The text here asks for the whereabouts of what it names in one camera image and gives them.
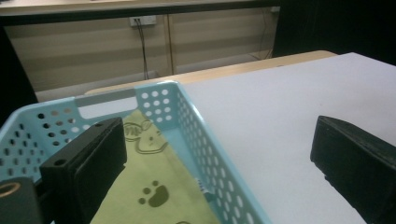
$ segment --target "white table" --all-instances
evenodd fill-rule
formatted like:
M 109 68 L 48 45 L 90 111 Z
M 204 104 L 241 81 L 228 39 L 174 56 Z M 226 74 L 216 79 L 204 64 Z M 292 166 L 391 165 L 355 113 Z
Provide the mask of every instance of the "white table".
M 319 115 L 396 146 L 395 66 L 350 53 L 183 86 L 273 223 L 365 223 L 309 154 Z

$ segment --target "plastic basket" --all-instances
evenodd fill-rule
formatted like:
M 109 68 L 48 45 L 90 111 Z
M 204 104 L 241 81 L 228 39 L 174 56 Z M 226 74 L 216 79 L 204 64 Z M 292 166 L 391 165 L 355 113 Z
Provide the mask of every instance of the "plastic basket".
M 182 87 L 174 81 L 69 97 L 16 110 L 0 131 L 0 180 L 40 178 L 39 165 L 103 119 L 146 114 L 206 190 L 221 223 L 271 223 Z

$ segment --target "yellow-green fabric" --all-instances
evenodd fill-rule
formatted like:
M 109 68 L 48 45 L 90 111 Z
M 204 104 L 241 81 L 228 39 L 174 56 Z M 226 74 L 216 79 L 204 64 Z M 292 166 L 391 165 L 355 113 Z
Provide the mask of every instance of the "yellow-green fabric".
M 124 134 L 128 161 L 92 223 L 219 223 L 196 180 L 140 110 L 124 119 Z

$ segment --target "hole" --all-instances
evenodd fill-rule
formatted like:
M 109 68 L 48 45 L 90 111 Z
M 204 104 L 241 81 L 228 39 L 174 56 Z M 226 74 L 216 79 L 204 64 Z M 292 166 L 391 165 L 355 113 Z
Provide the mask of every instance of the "hole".
M 73 127 L 72 128 L 72 132 L 73 133 L 78 133 L 79 132 L 79 128 L 78 127 Z
M 6 197 L 21 187 L 20 183 L 11 182 L 0 186 L 0 198 Z
M 206 165 L 205 157 L 201 157 L 201 164 Z
M 224 168 L 221 167 L 220 172 L 221 172 L 221 176 L 222 176 L 223 178 L 225 178 L 225 177 L 226 177 L 226 174 L 225 174 Z
M 12 170 L 11 168 L 9 168 L 7 172 L 9 176 L 14 175 L 14 170 Z
M 216 182 L 216 178 L 215 177 L 212 177 L 212 184 L 213 184 L 213 186 L 216 186 L 218 183 Z
M 4 155 L 9 156 L 9 149 L 8 148 L 4 149 Z
M 147 99 L 147 98 L 149 98 L 149 95 L 146 92 L 144 92 L 144 93 L 142 93 L 142 98 Z
M 227 197 L 227 201 L 228 201 L 229 203 L 233 201 L 233 198 L 231 197 L 230 192 L 227 191 L 227 192 L 225 193 L 225 196 Z
M 254 224 L 253 217 L 251 216 L 250 213 L 247 213 L 247 223 L 248 224 Z
M 244 201 L 242 201 L 242 198 L 241 198 L 241 196 L 236 196 L 236 201 L 238 202 L 238 206 L 240 207 L 240 208 L 242 208 L 242 207 L 244 207 Z
M 212 160 L 210 159 L 210 157 L 207 157 L 206 160 L 207 160 L 207 165 L 212 166 Z
M 215 167 L 213 167 L 213 175 L 218 176 L 218 170 Z
M 224 207 L 227 212 L 230 212 L 230 205 L 227 202 L 224 202 Z
M 219 159 L 217 157 L 214 157 L 213 160 L 215 161 L 215 165 L 219 165 Z
M 220 199 L 220 198 L 217 198 L 216 201 L 217 201 L 217 203 L 218 203 L 218 207 L 222 207 L 221 199 Z
M 228 220 L 228 215 L 227 215 L 226 211 L 223 211 L 223 216 L 224 216 L 224 219 L 227 221 Z
M 63 165 L 63 164 L 65 164 L 66 163 L 66 160 L 57 160 L 55 163 L 53 163 L 54 165 L 56 165 L 56 166 L 61 166 L 61 165 Z
M 233 192 L 233 182 L 228 181 L 228 189 Z
M 218 195 L 219 195 L 219 198 L 222 198 L 222 191 L 221 191 L 221 189 L 218 189 Z
M 233 217 L 233 224 L 238 224 L 235 217 Z
M 233 208 L 233 212 L 235 213 L 236 217 L 238 217 L 238 218 L 241 217 L 241 213 L 239 212 L 239 208 L 238 207 L 234 207 Z
M 219 184 L 222 189 L 224 189 L 224 182 L 222 179 L 219 179 Z

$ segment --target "cable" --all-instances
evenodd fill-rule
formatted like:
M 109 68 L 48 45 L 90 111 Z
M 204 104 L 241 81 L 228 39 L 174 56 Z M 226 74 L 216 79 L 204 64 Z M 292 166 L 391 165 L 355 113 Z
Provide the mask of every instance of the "cable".
M 259 49 L 259 58 L 262 59 L 262 42 L 264 41 L 265 35 L 267 33 L 267 19 L 265 19 L 265 12 L 263 8 L 260 8 L 262 10 L 262 20 L 264 21 L 264 29 L 262 30 L 262 38 L 260 40 L 260 49 Z
M 134 21 L 137 24 L 137 29 L 139 30 L 140 34 L 140 40 L 142 42 L 142 51 L 143 51 L 143 73 L 145 76 L 145 80 L 149 79 L 149 72 L 148 72 L 148 63 L 147 63 L 147 58 L 146 58 L 146 44 L 145 44 L 145 36 L 143 34 L 143 28 L 142 28 L 142 23 L 140 22 L 140 19 L 134 19 Z

